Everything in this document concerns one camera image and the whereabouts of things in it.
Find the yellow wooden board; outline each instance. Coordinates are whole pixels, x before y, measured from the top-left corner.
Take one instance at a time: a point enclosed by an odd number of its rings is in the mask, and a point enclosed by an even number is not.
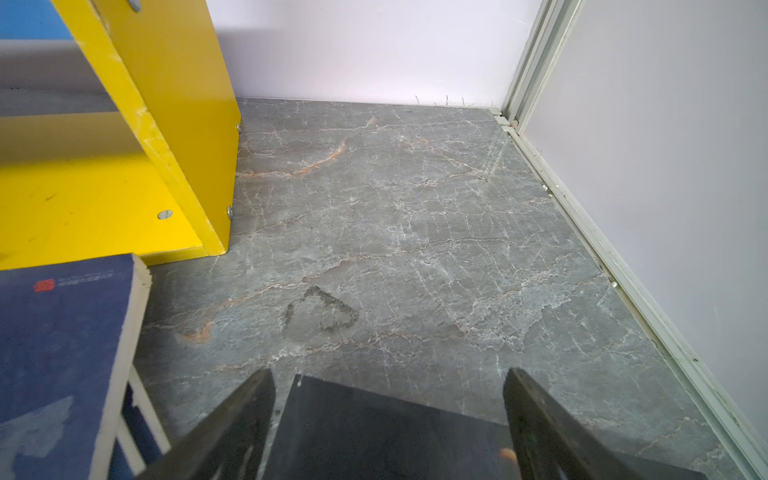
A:
[[[205,0],[53,0],[209,255],[227,250],[240,112]]]
[[[173,214],[158,218],[164,210]],[[119,113],[0,118],[0,270],[205,254]]]

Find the blue wall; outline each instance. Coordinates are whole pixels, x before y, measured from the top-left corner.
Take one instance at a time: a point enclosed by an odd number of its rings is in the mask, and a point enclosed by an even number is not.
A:
[[[0,0],[0,39],[71,40],[50,0]]]

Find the black object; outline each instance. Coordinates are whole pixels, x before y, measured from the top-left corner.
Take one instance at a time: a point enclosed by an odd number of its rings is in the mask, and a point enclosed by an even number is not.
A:
[[[274,398],[271,372],[254,373],[137,478],[255,478]],[[297,375],[263,480],[706,480],[609,452],[521,369],[504,400],[510,427]]]
[[[496,423],[296,376],[263,480],[515,480]]]
[[[136,479],[256,478],[274,404],[272,372],[259,370]]]
[[[524,370],[504,382],[509,431],[525,480],[706,480],[703,473],[610,452]]]

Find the dark stain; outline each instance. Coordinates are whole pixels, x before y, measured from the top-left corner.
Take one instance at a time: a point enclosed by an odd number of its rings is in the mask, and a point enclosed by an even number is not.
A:
[[[310,288],[306,289],[306,292],[304,292],[304,295],[298,299],[294,300],[293,302],[289,303],[286,307],[286,311],[283,314],[283,328],[287,327],[290,321],[293,319],[293,311],[295,309],[296,303],[301,303],[304,300],[310,298],[311,296],[317,296],[320,298],[320,300],[323,302],[323,305],[327,308],[337,308],[341,313],[345,313],[349,316],[349,319],[345,322],[334,322],[330,325],[323,325],[320,324],[320,330],[323,332],[328,333],[334,333],[339,328],[348,329],[352,325],[357,322],[357,319],[359,318],[359,312],[355,309],[353,309],[351,306],[344,303],[342,300],[337,299],[330,293],[324,291],[317,285],[312,285]]]
[[[283,314],[283,328],[287,327],[292,319],[293,319],[293,302],[288,304],[288,307],[286,307],[286,311]]]

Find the white baseboard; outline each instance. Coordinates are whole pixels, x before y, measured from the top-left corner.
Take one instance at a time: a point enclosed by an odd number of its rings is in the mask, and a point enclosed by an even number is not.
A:
[[[511,128],[506,128],[505,131],[509,133],[520,152],[558,199],[626,297],[634,304],[642,320],[647,324],[644,327],[650,329],[657,337],[655,343],[661,354],[683,383],[741,472],[749,479],[768,480],[768,447],[754,427],[715,380],[712,372],[698,360],[693,349],[669,317],[664,314],[627,263],[622,260],[606,236],[530,141]]]

